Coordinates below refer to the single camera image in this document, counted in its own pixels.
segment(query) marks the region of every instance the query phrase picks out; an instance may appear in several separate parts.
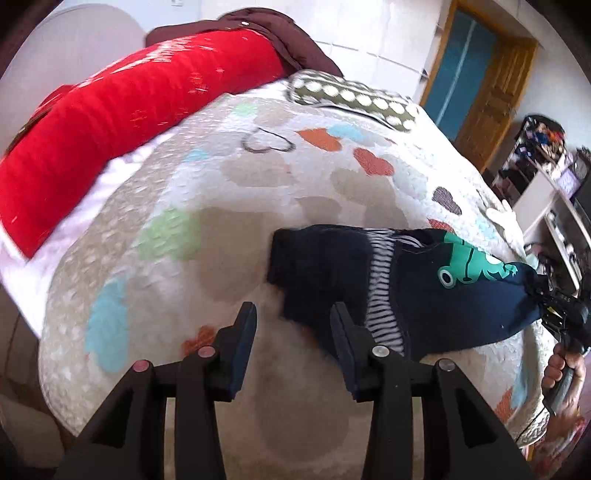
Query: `human hand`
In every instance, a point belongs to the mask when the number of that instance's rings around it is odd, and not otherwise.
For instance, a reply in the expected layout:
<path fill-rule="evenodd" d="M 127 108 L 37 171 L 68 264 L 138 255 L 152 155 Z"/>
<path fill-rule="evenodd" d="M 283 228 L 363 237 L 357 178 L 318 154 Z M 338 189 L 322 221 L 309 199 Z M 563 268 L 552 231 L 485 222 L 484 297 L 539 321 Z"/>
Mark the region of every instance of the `human hand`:
<path fill-rule="evenodd" d="M 550 357 L 548 360 L 548 366 L 544 370 L 542 392 L 546 394 L 548 390 L 556 385 L 556 382 L 560 381 L 562 378 L 562 370 L 565 365 L 568 365 L 573 369 L 573 381 L 570 385 L 569 392 L 564 399 L 563 405 L 558 409 L 560 413 L 555 417 L 551 417 L 548 422 L 546 436 L 550 438 L 564 436 L 578 417 L 577 409 L 579 398 L 583 391 L 585 375 L 587 373 L 583 355 L 566 352 L 564 347 L 558 343 L 554 347 L 554 355 Z"/>

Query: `maroon jacket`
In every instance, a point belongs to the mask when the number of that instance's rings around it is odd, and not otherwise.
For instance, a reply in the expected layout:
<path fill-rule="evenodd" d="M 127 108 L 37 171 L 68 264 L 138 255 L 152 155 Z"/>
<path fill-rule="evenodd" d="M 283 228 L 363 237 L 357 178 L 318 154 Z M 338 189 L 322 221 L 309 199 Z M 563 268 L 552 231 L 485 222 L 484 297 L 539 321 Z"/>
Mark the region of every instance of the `maroon jacket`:
<path fill-rule="evenodd" d="M 149 47 L 164 40 L 188 37 L 211 30 L 237 28 L 248 28 L 266 36 L 282 58 L 288 74 L 313 69 L 343 76 L 337 65 L 290 17 L 270 8 L 244 8 L 222 15 L 218 20 L 158 27 L 146 35 L 145 45 Z"/>

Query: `white bed sheet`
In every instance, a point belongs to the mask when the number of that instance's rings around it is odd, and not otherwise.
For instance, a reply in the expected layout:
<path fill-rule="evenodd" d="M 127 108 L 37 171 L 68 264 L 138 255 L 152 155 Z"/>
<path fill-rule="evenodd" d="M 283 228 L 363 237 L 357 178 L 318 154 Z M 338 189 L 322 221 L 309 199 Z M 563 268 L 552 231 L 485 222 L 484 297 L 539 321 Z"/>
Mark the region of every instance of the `white bed sheet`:
<path fill-rule="evenodd" d="M 285 99 L 286 80 L 278 80 L 242 95 Z M 45 320 L 47 294 L 53 274 L 67 250 L 83 235 L 108 198 L 128 180 L 151 153 L 177 132 L 173 127 L 133 152 L 109 161 L 88 194 L 64 218 L 28 262 L 13 258 L 0 242 L 0 282 L 38 338 Z"/>

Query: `bedspread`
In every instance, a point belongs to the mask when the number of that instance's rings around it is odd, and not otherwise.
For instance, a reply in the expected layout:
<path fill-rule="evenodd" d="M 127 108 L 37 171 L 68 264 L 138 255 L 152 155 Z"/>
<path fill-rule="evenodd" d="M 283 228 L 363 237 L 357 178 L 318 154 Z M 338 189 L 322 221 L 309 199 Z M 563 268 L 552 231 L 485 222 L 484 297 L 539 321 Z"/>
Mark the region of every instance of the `bedspread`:
<path fill-rule="evenodd" d="M 216 406 L 228 477 L 359 478 L 371 406 L 356 404 L 337 363 L 279 317 L 280 296 L 265 284 L 268 247 L 277 228 L 313 223 L 436 227 L 514 261 L 483 214 L 497 199 L 418 115 L 413 133 L 401 134 L 335 111 L 226 95 L 185 120 L 54 275 L 40 379 L 56 417 L 80 432 L 135 360 L 178 361 L 249 300 L 259 328 L 243 390 Z M 552 345 L 537 322 L 445 356 L 518 437 L 541 410 Z M 536 425 L 520 443 L 540 433 Z M 171 458 L 170 428 L 166 435 Z"/>

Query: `polka dot pillow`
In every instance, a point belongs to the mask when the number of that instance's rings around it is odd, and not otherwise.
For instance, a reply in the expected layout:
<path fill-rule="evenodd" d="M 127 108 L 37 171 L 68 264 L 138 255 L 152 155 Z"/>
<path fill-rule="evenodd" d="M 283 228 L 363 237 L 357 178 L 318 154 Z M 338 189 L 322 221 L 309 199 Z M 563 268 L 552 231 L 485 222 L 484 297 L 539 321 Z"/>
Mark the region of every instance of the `polka dot pillow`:
<path fill-rule="evenodd" d="M 360 113 L 402 132 L 414 128 L 418 115 L 416 105 L 409 99 L 316 70 L 294 73 L 287 95 L 294 103 Z"/>

